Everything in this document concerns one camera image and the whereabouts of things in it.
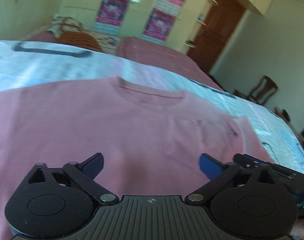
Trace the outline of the patterned cream pillow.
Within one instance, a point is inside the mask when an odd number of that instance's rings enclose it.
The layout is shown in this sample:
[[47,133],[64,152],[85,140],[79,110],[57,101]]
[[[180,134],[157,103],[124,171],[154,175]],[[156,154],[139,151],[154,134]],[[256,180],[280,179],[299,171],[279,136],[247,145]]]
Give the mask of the patterned cream pillow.
[[51,32],[58,39],[64,32],[83,32],[84,26],[81,22],[72,17],[54,17],[47,31]]

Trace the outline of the white patterned bed sheet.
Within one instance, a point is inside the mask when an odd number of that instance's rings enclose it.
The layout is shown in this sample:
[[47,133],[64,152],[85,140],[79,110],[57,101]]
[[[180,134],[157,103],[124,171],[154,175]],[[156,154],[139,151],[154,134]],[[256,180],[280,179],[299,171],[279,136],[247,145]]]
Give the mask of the white patterned bed sheet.
[[224,92],[205,74],[185,77],[63,44],[0,40],[0,92],[41,83],[112,76],[156,89],[185,89],[230,115],[246,116],[277,164],[304,173],[304,147],[284,120],[265,107]]

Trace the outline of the dark wooden chair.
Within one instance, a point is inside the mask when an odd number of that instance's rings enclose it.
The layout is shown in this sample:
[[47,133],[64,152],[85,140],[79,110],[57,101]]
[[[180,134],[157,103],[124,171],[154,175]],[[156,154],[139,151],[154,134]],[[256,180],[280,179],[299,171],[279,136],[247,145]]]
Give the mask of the dark wooden chair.
[[245,94],[237,89],[233,91],[233,95],[258,105],[264,106],[268,100],[278,91],[277,84],[268,76],[264,75],[259,83],[252,90]]

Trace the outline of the folded maroon checked blanket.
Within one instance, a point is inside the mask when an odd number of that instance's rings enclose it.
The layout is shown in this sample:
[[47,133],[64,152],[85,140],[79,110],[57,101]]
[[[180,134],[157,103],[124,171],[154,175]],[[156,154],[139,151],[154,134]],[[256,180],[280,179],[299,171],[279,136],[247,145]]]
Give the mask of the folded maroon checked blanket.
[[138,37],[122,38],[117,46],[116,55],[174,72],[218,90],[222,89],[187,55]]

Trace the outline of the lower right purple poster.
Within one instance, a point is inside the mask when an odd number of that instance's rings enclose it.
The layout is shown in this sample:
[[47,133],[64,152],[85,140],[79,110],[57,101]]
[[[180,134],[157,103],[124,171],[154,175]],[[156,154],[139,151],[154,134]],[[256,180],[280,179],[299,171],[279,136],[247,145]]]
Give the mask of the lower right purple poster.
[[153,9],[141,35],[142,40],[165,45],[176,17],[158,9]]

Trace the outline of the orange knitted cushion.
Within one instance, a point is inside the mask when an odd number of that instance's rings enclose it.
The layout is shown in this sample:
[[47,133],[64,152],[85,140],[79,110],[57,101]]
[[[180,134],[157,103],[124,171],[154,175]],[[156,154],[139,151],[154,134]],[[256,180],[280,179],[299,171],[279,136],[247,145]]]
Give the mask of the orange knitted cushion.
[[93,36],[84,32],[63,31],[62,34],[57,38],[57,42],[60,44],[66,44],[96,52],[103,51],[97,40]]

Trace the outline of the brown wooden door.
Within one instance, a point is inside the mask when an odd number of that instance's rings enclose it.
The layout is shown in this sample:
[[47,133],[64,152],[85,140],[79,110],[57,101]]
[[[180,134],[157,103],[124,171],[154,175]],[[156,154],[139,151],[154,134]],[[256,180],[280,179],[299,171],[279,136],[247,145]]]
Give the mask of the brown wooden door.
[[215,0],[187,56],[209,73],[234,33],[246,8],[237,0]]

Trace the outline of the cream built-in wardrobe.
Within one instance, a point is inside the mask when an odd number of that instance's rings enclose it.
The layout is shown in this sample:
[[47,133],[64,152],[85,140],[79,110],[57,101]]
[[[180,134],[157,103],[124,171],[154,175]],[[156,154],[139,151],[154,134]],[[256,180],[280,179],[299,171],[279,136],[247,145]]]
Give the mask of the cream built-in wardrobe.
[[[157,0],[128,0],[129,4],[117,37],[141,38]],[[187,41],[198,27],[197,21],[204,14],[209,0],[185,0],[172,25],[165,45],[185,53]],[[86,29],[93,30],[102,0],[63,0],[59,15],[80,21]]]

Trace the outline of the cream arched headboard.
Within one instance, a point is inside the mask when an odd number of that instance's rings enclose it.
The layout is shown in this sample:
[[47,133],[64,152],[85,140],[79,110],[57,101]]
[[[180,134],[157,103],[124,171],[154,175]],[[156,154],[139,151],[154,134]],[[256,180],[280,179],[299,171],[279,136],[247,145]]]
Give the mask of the cream arched headboard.
[[0,0],[0,40],[19,40],[43,25],[39,0]]

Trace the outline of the lower left purple poster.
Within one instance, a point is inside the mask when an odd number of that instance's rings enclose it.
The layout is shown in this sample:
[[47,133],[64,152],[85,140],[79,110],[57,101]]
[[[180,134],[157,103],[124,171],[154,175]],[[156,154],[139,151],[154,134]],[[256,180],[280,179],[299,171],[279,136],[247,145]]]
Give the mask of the lower left purple poster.
[[118,36],[128,4],[128,0],[102,0],[93,30]]

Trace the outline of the pink knit sweater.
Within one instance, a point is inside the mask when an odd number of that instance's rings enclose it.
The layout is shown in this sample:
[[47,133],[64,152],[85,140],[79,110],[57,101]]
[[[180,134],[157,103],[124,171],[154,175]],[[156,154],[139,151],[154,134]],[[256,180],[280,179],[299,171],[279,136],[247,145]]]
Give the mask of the pink knit sweater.
[[223,163],[237,153],[271,160],[246,117],[185,90],[109,77],[0,92],[0,239],[11,237],[5,205],[34,164],[61,167],[97,152],[96,182],[117,196],[186,196],[208,181],[203,153]]

